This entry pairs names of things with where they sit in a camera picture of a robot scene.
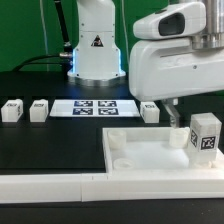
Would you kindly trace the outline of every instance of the black panel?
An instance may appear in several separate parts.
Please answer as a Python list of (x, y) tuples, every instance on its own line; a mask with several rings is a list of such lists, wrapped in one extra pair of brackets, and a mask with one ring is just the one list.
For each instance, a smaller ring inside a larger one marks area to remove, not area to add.
[(162, 19), (159, 23), (159, 34), (161, 36), (172, 36), (182, 34), (185, 30), (185, 18), (181, 13), (175, 13)]

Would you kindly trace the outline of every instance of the black table surface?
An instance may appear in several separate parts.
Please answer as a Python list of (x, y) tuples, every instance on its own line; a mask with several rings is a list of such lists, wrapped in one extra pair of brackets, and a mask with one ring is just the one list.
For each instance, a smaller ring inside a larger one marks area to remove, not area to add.
[[(0, 175), (105, 172), (103, 127), (169, 126), (161, 102), (160, 124), (135, 118), (52, 118), (30, 123), (34, 100), (133, 99), (127, 82), (104, 88), (68, 83), (60, 72), (0, 73), (0, 106), (22, 99), (24, 114), (15, 123), (0, 123)], [(224, 120), (224, 98), (215, 93), (182, 97), (177, 106), (182, 125), (191, 114), (213, 112)], [(224, 129), (219, 148), (224, 151)], [(224, 223), (223, 199), (131, 200), (0, 205), (0, 223)]]

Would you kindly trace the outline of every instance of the white block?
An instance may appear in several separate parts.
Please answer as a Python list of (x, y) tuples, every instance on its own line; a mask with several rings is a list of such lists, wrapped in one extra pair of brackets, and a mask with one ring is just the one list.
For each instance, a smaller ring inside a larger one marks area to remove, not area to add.
[(17, 122), (23, 114), (23, 101), (20, 99), (8, 100), (1, 108), (2, 122)]
[(222, 123), (212, 113), (191, 116), (187, 154), (190, 162), (216, 160)]
[(145, 123), (159, 123), (160, 110), (154, 102), (141, 102), (140, 114)]
[(30, 122), (45, 122), (48, 115), (48, 101), (35, 100), (30, 107)]

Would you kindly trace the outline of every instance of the black cable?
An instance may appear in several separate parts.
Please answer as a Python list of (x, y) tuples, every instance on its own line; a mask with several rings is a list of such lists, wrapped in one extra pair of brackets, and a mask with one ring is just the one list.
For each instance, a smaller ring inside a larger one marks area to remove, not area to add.
[(33, 57), (30, 58), (24, 62), (22, 62), (20, 65), (16, 66), (15, 68), (12, 69), (13, 72), (17, 72), (19, 71), (24, 65), (26, 65), (27, 63), (30, 63), (32, 61), (37, 61), (37, 60), (41, 60), (41, 59), (47, 59), (47, 58), (60, 58), (59, 54), (53, 54), (53, 55), (41, 55), (41, 56), (37, 56), (37, 57)]
[(30, 63), (25, 63), (25, 64), (21, 65), (20, 69), (27, 65), (63, 65), (63, 64), (67, 64), (67, 63), (68, 62), (30, 62)]
[(69, 41), (68, 30), (67, 30), (66, 23), (65, 23), (65, 17), (64, 17), (64, 12), (62, 9), (61, 0), (54, 0), (54, 3), (55, 3), (55, 7), (56, 7), (56, 10), (58, 13), (58, 19), (59, 19), (61, 33), (62, 33), (62, 37), (63, 37), (63, 41), (64, 41), (64, 51), (71, 53), (73, 51), (73, 48)]

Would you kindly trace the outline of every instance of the marker sheet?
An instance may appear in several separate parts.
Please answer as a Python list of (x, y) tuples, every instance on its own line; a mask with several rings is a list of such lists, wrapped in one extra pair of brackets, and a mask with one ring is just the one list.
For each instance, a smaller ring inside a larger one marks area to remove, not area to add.
[(55, 100), (52, 117), (139, 117), (134, 100)]

